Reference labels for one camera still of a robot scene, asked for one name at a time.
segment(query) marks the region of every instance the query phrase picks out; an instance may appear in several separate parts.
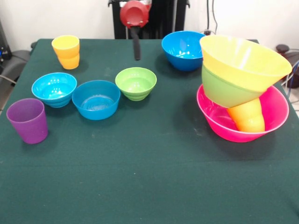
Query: cup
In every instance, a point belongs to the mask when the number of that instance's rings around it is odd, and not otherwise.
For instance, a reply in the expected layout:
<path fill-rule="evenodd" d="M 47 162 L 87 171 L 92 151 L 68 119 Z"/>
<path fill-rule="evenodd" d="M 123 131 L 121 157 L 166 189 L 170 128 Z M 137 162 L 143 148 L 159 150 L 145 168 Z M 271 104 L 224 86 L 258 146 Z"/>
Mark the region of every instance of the cup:
<path fill-rule="evenodd" d="M 52 41 L 52 47 L 64 69 L 75 69 L 80 61 L 80 40 L 76 36 L 63 35 Z"/>
<path fill-rule="evenodd" d="M 264 132 L 265 121 L 259 98 L 227 109 L 240 132 Z"/>
<path fill-rule="evenodd" d="M 8 108 L 6 116 L 19 136 L 28 144 L 39 143 L 48 135 L 45 107 L 38 99 L 16 101 Z"/>

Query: pink bowl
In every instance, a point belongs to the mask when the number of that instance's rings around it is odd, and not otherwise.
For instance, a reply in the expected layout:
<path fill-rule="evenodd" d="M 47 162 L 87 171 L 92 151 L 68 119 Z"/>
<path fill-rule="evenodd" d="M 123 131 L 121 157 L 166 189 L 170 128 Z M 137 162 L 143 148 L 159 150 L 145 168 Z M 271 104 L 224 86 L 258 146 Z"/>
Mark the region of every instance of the pink bowl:
<path fill-rule="evenodd" d="M 281 127 L 289 116 L 289 105 L 283 94 L 271 86 L 260 96 L 265 131 L 259 133 L 239 132 L 226 108 L 209 100 L 201 85 L 197 91 L 197 103 L 212 130 L 220 137 L 233 142 L 248 142 Z"/>

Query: green bowl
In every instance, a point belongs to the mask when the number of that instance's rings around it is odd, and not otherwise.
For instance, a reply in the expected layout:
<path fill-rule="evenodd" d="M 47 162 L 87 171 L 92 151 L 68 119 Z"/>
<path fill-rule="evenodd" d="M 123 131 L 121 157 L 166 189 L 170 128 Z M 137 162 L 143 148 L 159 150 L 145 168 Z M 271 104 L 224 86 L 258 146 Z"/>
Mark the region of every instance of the green bowl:
<path fill-rule="evenodd" d="M 133 101 L 146 98 L 157 83 L 156 75 L 145 68 L 128 68 L 115 77 L 115 83 L 122 93 Z"/>
<path fill-rule="evenodd" d="M 255 92 L 236 86 L 219 78 L 204 65 L 201 71 L 205 95 L 216 104 L 230 108 L 260 97 L 264 92 Z"/>

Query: bowl rim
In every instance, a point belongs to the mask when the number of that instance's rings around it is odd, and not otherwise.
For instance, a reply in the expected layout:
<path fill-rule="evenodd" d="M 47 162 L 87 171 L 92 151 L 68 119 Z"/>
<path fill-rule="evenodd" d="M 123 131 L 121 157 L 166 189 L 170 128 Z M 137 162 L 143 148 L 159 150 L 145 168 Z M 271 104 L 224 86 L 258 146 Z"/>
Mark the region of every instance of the bowl rim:
<path fill-rule="evenodd" d="M 78 43 L 76 43 L 74 46 L 71 46 L 71 47 L 68 47 L 68 48 L 57 48 L 56 46 L 54 46 L 54 41 L 55 41 L 55 40 L 57 40 L 58 38 L 61 38 L 61 37 L 65 37 L 65 36 L 74 37 L 75 39 L 77 39 Z M 79 39 L 77 36 L 75 36 L 75 35 L 61 35 L 61 36 L 57 36 L 57 37 L 55 37 L 55 38 L 52 40 L 52 42 L 51 42 L 52 47 L 55 48 L 55 49 L 58 49 L 58 50 L 68 50 L 68 49 L 72 49 L 72 48 L 78 46 L 79 44 L 80 44 L 80 39 Z"/>
<path fill-rule="evenodd" d="M 116 100 L 113 104 L 111 104 L 111 105 L 110 105 L 109 107 L 107 107 L 107 108 L 100 109 L 100 110 L 96 110 L 96 111 L 95 111 L 95 110 L 84 109 L 83 107 L 79 106 L 78 104 L 76 104 L 76 103 L 74 102 L 74 94 L 73 94 L 72 97 L 71 97 L 71 100 L 72 100 L 73 104 L 74 104 L 77 108 L 80 108 L 81 110 L 84 110 L 84 111 L 90 111 L 90 112 L 103 111 L 103 110 L 108 109 L 108 108 L 112 107 L 113 105 L 117 104 L 117 103 L 120 101 L 120 98 L 121 98 L 121 91 L 120 91 L 120 89 L 118 88 L 117 85 L 115 85 L 113 82 L 110 82 L 110 81 L 107 81 L 107 80 L 101 80 L 101 79 L 98 79 L 98 80 L 87 81 L 87 82 L 82 83 L 81 85 L 79 85 L 79 86 L 75 89 L 75 91 L 76 91 L 78 88 L 82 88 L 82 86 L 86 85 L 87 83 L 99 83 L 99 82 L 101 82 L 101 83 L 102 83 L 102 82 L 109 83 L 109 84 L 115 86 L 116 89 L 118 90 L 118 97 L 117 97 L 117 100 Z"/>
<path fill-rule="evenodd" d="M 148 89 L 146 89 L 146 90 L 144 90 L 144 91 L 139 91 L 139 92 L 129 92 L 129 91 L 124 90 L 123 88 L 120 87 L 120 84 L 117 82 L 117 77 L 120 77 L 120 76 L 121 76 L 121 73 L 124 72 L 125 70 L 131 70 L 131 69 L 142 69 L 142 70 L 150 71 L 150 74 L 152 74 L 153 77 L 155 78 L 155 83 L 154 83 L 150 88 L 148 88 Z M 126 69 L 121 70 L 121 71 L 116 75 L 114 81 L 115 81 L 116 86 L 117 86 L 121 91 L 124 91 L 124 92 L 127 92 L 127 93 L 137 93 L 137 94 L 138 94 L 138 93 L 144 93 L 144 92 L 147 92 L 147 91 L 152 90 L 152 89 L 156 86 L 156 84 L 157 84 L 157 76 L 155 75 L 155 73 L 154 73 L 153 71 L 151 71 L 151 70 L 149 70 L 149 69 L 146 69 L 146 68 L 143 68 L 143 67 L 131 67 L 131 68 L 126 68 Z"/>
<path fill-rule="evenodd" d="M 175 32 L 172 32 L 172 33 L 166 35 L 166 36 L 162 39 L 162 41 L 161 41 L 161 46 L 162 46 L 162 49 L 164 50 L 165 53 L 167 53 L 168 55 L 173 56 L 173 57 L 175 57 L 175 58 L 180 58 L 180 59 L 184 59 L 184 60 L 196 60 L 196 59 L 202 59 L 202 58 L 203 58 L 203 55 L 202 55 L 202 54 L 201 54 L 201 57 L 183 58 L 183 57 L 178 57 L 178 56 L 176 56 L 176 55 L 172 55 L 172 54 L 170 54 L 168 51 L 166 51 L 166 50 L 165 50 L 165 47 L 164 47 L 164 41 L 165 41 L 165 39 L 166 39 L 167 37 L 171 36 L 171 35 L 176 34 L 176 33 L 195 33 L 195 34 L 200 34 L 200 35 L 202 35 L 201 38 L 203 38 L 203 37 L 206 36 L 206 35 L 204 35 L 204 34 L 202 34 L 202 33 L 199 33 L 199 32 L 196 32 L 196 31 L 191 31 L 191 30 L 181 30 L 181 31 L 175 31 Z"/>
<path fill-rule="evenodd" d="M 224 129 L 226 129 L 226 130 L 228 130 L 228 131 L 232 131 L 232 132 L 234 132 L 234 133 L 241 133 L 241 134 L 247 134 L 247 135 L 263 135 L 263 134 L 267 134 L 267 133 L 270 133 L 270 132 L 272 132 L 272 131 L 275 131 L 275 130 L 279 129 L 279 128 L 286 122 L 286 120 L 287 120 L 288 117 L 289 117 L 290 108 L 289 108 L 289 104 L 288 104 L 287 100 L 285 99 L 283 93 L 282 93 L 281 91 L 279 91 L 278 88 L 276 88 L 275 86 L 272 85 L 272 86 L 270 86 L 269 88 L 273 88 L 276 92 L 278 92 L 278 93 L 280 94 L 280 96 L 284 99 L 284 103 L 286 104 L 286 107 L 287 107 L 287 113 L 286 113 L 286 116 L 285 116 L 284 120 L 283 120 L 277 127 L 272 128 L 272 129 L 267 130 L 267 131 L 264 131 L 264 132 L 240 132 L 240 131 L 236 131 L 236 130 L 230 129 L 230 128 L 228 128 L 228 127 L 225 127 L 225 126 L 223 126 L 223 125 L 217 123 L 216 121 L 214 121 L 213 119 L 211 119 L 211 118 L 204 112 L 204 110 L 202 109 L 202 107 L 201 107 L 201 105 L 200 105 L 200 103 L 199 103 L 199 97 L 198 97 L 198 95 L 199 95 L 199 91 L 201 90 L 201 88 L 203 88 L 203 84 L 201 84 L 200 87 L 199 87 L 198 90 L 197 90 L 197 93 L 196 93 L 196 100 L 197 100 L 197 104 L 198 104 L 200 110 L 201 110 L 202 113 L 205 115 L 206 119 L 209 119 L 209 120 L 212 121 L 214 124 L 216 124 L 216 125 L 218 125 L 218 126 L 224 128 Z"/>
<path fill-rule="evenodd" d="M 43 77 L 46 77 L 46 76 L 49 76 L 49 75 L 53 75 L 53 74 L 64 74 L 64 75 L 67 75 L 67 76 L 71 77 L 72 79 L 75 80 L 75 86 L 73 87 L 73 89 L 72 89 L 68 94 L 66 94 L 66 95 L 63 96 L 63 97 L 49 99 L 49 98 L 42 98 L 42 97 L 37 96 L 37 95 L 34 93 L 34 91 L 33 91 L 33 87 L 34 87 L 34 85 L 36 84 L 36 82 L 37 82 L 38 80 L 40 80 L 41 78 L 43 78 Z M 68 97 L 70 94 L 72 94 L 72 93 L 74 92 L 74 90 L 76 89 L 76 87 L 77 87 L 77 79 L 76 79 L 74 76 L 72 76 L 71 74 L 69 74 L 69 73 L 65 73 L 65 72 L 52 72 L 52 73 L 48 73 L 48 74 L 46 74 L 46 75 L 43 75 L 43 76 L 39 77 L 37 80 L 35 80 L 34 83 L 33 83 L 32 86 L 31 86 L 31 92 L 32 92 L 32 94 L 33 94 L 36 98 L 38 98 L 38 99 L 52 101 L 52 100 L 57 100 L 57 99 L 62 99 L 62 98 Z"/>
<path fill-rule="evenodd" d="M 272 49 L 270 49 L 270 48 L 268 48 L 268 47 L 266 47 L 266 46 L 263 46 L 262 44 L 259 44 L 259 43 L 255 43 L 255 42 L 253 42 L 253 41 L 250 41 L 250 40 L 247 40 L 247 39 L 243 39 L 243 38 L 240 38 L 240 37 L 234 37 L 234 36 L 229 36 L 229 35 L 219 35 L 219 34 L 217 34 L 217 35 L 211 35 L 211 36 L 213 36 L 212 38 L 217 38 L 216 36 L 219 36 L 219 37 L 225 37 L 225 38 L 231 38 L 231 39 L 236 39 L 236 40 L 242 40 L 242 41 L 244 41 L 244 42 L 248 42 L 249 44 L 251 44 L 251 45 L 253 45 L 253 46 L 259 46 L 259 48 L 262 48 L 263 50 L 267 50 L 267 51 L 269 51 L 269 52 L 271 52 L 271 54 L 273 54 L 273 53 L 275 53 L 275 54 L 278 54 L 278 57 L 280 57 L 282 60 L 284 60 L 284 62 L 286 62 L 285 64 L 287 65 L 287 64 L 289 64 L 289 72 L 287 72 L 287 74 L 289 74 L 289 73 L 291 73 L 292 72 L 292 65 L 289 63 L 289 61 L 286 59 L 286 58 L 284 58 L 281 54 L 279 54 L 279 53 L 277 53 L 276 51 L 274 51 L 274 50 L 272 50 Z M 203 51 L 204 49 L 202 48 L 202 38 L 200 39 L 200 47 L 201 47 L 201 50 Z M 245 69 L 240 69 L 240 68 L 238 68 L 237 66 L 235 66 L 235 65 L 230 65 L 230 64 L 227 64 L 227 63 L 224 63 L 222 60 L 220 60 L 218 57 L 216 57 L 214 54 L 211 54 L 211 52 L 208 52 L 208 51 L 206 51 L 206 50 L 204 50 L 207 54 L 209 54 L 211 57 L 213 57 L 213 58 L 215 58 L 217 61 L 219 61 L 220 63 L 222 63 L 222 64 L 225 64 L 225 65 L 227 65 L 227 66 L 229 66 L 229 67 L 232 67 L 232 68 L 234 68 L 234 69 L 236 69 L 236 70 L 238 70 L 238 71 L 241 71 L 241 72 L 246 72 L 246 73 L 253 73 L 253 74 L 256 74 L 256 75 L 259 75 L 259 76 L 264 76 L 264 77 L 280 77 L 280 76 L 282 76 L 282 75 L 279 75 L 279 74 L 275 74 L 275 75 L 268 75 L 268 74 L 265 74 L 265 73 L 259 73 L 259 72 L 253 72 L 253 71 L 250 71 L 250 70 L 245 70 Z"/>

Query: stacked cups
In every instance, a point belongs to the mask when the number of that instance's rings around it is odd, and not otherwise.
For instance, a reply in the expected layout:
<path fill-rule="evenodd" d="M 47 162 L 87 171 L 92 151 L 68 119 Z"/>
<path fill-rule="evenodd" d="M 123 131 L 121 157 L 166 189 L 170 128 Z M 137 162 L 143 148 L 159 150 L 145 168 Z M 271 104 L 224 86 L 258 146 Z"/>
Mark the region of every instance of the stacked cups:
<path fill-rule="evenodd" d="M 63 35 L 52 41 L 52 47 L 64 69 L 75 69 L 80 61 L 80 41 L 72 35 Z"/>

